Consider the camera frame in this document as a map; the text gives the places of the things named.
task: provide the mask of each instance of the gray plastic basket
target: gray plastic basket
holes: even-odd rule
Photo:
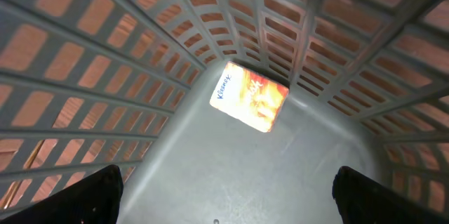
[[[449,0],[0,0],[0,218],[108,164],[120,223],[338,223],[342,165],[448,217],[448,15]],[[208,104],[228,60],[289,84],[272,132]]]

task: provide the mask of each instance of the black object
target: black object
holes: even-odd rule
[[[123,182],[116,165],[84,178],[51,197],[9,216],[0,224],[113,224],[119,215]]]
[[[344,224],[449,223],[347,166],[335,176],[332,196]]]

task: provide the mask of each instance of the kleenex logo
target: kleenex logo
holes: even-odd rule
[[[227,82],[231,81],[231,76],[227,75],[226,78],[223,81],[223,84],[220,87],[220,90],[217,91],[218,93],[218,99],[223,99],[223,91],[225,91],[225,87]]]

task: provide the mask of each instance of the small orange package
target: small orange package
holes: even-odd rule
[[[210,105],[261,132],[270,132],[288,88],[228,62]]]

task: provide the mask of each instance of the laundry basket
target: laundry basket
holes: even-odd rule
[[[339,223],[342,165],[449,217],[448,16],[449,0],[0,0],[0,218],[108,164],[120,223]],[[289,86],[271,132],[208,104],[229,60]]]

